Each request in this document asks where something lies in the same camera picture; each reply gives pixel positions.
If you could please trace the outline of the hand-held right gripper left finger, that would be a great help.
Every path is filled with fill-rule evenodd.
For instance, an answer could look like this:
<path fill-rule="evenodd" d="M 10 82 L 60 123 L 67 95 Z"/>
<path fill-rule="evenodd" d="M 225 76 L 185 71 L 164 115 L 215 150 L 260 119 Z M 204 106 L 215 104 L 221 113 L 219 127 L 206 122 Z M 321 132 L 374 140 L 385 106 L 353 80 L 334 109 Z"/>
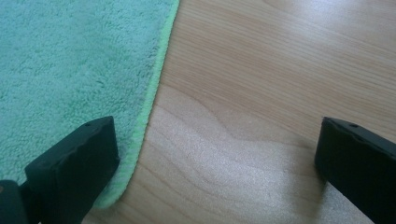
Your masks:
<path fill-rule="evenodd" d="M 84 123 L 25 167 L 38 199 L 28 214 L 35 224 L 80 224 L 119 163 L 114 119 Z"/>

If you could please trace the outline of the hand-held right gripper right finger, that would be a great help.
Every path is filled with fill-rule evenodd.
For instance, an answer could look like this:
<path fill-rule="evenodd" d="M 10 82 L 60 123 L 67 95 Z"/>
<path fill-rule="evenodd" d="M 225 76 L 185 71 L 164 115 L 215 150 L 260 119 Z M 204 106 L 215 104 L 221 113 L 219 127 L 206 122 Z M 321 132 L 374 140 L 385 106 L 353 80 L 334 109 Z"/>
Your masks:
<path fill-rule="evenodd" d="M 360 125 L 325 117 L 315 165 L 375 224 L 396 224 L 396 144 Z"/>

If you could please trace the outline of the green microfibre cloth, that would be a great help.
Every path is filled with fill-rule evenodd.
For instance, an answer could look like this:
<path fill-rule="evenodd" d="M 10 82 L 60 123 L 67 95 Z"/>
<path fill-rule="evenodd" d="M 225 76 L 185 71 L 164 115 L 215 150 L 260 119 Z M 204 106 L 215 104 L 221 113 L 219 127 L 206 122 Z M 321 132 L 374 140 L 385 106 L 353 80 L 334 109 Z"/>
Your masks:
<path fill-rule="evenodd" d="M 126 190 L 180 0 L 0 0 L 0 179 L 79 125 L 111 116 L 120 165 L 95 202 Z"/>

